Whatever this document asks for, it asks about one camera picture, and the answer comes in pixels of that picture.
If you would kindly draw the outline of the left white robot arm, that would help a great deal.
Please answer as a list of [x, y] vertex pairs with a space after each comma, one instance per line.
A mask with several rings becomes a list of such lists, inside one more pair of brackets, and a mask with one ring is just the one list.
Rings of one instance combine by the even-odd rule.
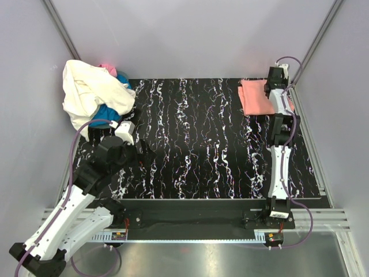
[[25, 269], [33, 276], [60, 276], [74, 254], [94, 235], [106, 228], [128, 229], [126, 207], [118, 200], [99, 200], [97, 208], [74, 226], [82, 211], [111, 183], [123, 167], [137, 169], [153, 162], [155, 153], [145, 140], [135, 141], [135, 125], [130, 121], [108, 121], [114, 128], [90, 158], [77, 170], [69, 170], [69, 183], [57, 206], [38, 230], [25, 242], [12, 245], [9, 253], [18, 264], [14, 275]]

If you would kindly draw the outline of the salmon pink t shirt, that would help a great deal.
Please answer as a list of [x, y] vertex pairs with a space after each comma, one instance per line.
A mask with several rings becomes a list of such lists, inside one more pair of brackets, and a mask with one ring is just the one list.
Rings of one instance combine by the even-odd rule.
[[284, 89], [273, 89], [266, 96], [264, 86], [266, 80], [242, 80], [238, 87], [238, 95], [245, 116], [273, 115], [280, 113], [290, 115], [294, 106]]

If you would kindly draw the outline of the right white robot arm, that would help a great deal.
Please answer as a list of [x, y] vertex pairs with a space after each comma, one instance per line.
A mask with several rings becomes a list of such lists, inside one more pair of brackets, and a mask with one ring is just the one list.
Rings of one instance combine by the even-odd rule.
[[274, 229], [291, 213], [291, 195], [288, 192], [289, 158], [300, 124], [288, 97], [289, 84], [286, 63], [276, 63], [269, 68], [264, 91], [272, 104], [274, 114], [270, 119], [268, 142], [272, 156], [272, 173], [267, 196], [263, 225]]

